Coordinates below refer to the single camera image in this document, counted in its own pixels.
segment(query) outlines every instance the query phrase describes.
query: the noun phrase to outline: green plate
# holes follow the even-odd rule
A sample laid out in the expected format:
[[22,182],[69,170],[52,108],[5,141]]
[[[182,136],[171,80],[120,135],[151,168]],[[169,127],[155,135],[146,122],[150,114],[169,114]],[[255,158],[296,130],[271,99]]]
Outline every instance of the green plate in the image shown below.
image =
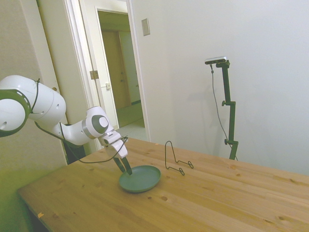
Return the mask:
[[126,171],[119,178],[120,186],[129,192],[145,192],[160,180],[161,172],[154,166],[143,165],[132,168],[132,175]]

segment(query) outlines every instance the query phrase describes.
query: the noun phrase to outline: hallway floor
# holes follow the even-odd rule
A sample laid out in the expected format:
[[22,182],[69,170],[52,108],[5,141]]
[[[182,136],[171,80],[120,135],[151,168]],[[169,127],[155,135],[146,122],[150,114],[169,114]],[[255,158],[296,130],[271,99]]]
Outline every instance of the hallway floor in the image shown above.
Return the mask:
[[147,141],[141,103],[117,110],[119,129],[122,136]]
[[116,131],[120,133],[121,136],[128,136],[129,138],[148,141],[147,136],[146,136],[144,119],[140,119],[120,129],[117,129]]

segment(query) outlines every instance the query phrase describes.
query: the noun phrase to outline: black wire stand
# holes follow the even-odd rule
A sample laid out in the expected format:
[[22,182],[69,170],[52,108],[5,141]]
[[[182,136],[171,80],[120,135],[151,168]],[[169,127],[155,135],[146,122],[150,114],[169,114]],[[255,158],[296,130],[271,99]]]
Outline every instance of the black wire stand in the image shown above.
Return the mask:
[[172,142],[171,141],[167,141],[166,143],[165,143],[165,167],[166,167],[166,169],[174,169],[174,170],[176,170],[176,171],[178,171],[178,172],[180,172],[182,175],[184,175],[184,171],[183,171],[183,169],[182,168],[179,168],[179,169],[176,169],[176,168],[173,168],[173,167],[167,167],[166,166],[166,145],[168,144],[168,143],[170,143],[170,145],[172,146],[172,150],[173,150],[173,154],[174,154],[174,160],[175,160],[175,162],[176,163],[178,163],[178,162],[181,162],[181,163],[184,163],[184,164],[188,164],[189,166],[190,166],[190,168],[194,168],[194,166],[193,166],[193,164],[191,163],[191,161],[188,161],[188,162],[183,162],[183,161],[181,161],[181,160],[176,160],[176,156],[175,156],[175,152],[174,152],[174,148],[173,148],[173,144],[172,144]]

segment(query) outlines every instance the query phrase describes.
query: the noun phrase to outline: green camera stand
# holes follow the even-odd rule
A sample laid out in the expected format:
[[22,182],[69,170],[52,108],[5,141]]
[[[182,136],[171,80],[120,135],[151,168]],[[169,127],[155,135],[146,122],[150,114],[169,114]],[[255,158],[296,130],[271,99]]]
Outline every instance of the green camera stand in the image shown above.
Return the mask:
[[236,108],[236,102],[231,101],[231,95],[230,95],[230,85],[228,82],[228,71],[227,69],[230,67],[230,62],[227,60],[223,63],[217,63],[217,68],[222,68],[222,74],[223,74],[223,85],[224,85],[224,93],[225,93],[225,101],[222,102],[222,106],[229,105],[230,106],[230,125],[229,125],[229,132],[228,132],[228,140],[225,139],[224,143],[225,145],[229,144],[231,145],[231,153],[230,153],[230,159],[234,160],[236,157],[236,151],[238,147],[238,141],[234,141],[234,129],[235,129],[235,108]]

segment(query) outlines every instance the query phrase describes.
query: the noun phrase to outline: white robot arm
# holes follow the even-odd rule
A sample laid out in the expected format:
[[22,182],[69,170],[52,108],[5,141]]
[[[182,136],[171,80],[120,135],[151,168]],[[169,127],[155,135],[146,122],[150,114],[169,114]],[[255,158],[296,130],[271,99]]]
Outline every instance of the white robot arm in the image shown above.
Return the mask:
[[120,170],[132,174],[121,135],[111,126],[101,107],[88,109],[84,120],[70,126],[60,122],[65,111],[63,97],[39,82],[19,75],[0,81],[0,137],[18,132],[29,117],[44,132],[74,145],[98,138],[109,156],[117,154],[113,159]]

